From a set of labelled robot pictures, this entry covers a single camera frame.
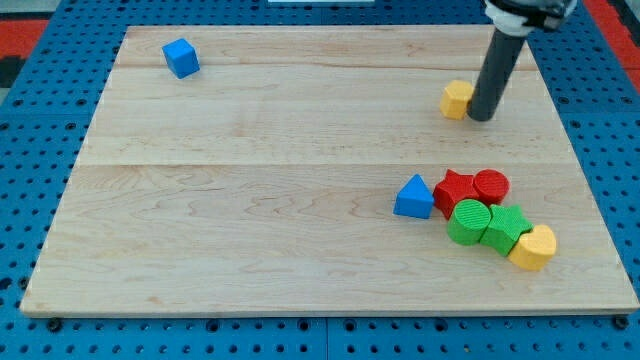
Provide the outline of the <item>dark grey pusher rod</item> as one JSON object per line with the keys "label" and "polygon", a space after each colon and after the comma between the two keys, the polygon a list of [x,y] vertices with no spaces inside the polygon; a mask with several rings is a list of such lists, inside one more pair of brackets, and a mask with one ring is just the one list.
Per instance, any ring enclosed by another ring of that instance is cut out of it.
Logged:
{"label": "dark grey pusher rod", "polygon": [[525,37],[494,30],[467,110],[471,119],[493,118],[524,43]]}

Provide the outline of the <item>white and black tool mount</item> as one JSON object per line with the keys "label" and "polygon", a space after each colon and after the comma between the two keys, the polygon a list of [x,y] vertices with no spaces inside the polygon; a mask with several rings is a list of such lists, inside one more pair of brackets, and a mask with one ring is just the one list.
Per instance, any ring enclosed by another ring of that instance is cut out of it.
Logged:
{"label": "white and black tool mount", "polygon": [[578,5],[577,0],[485,0],[485,14],[502,33],[527,37],[534,29],[557,31]]}

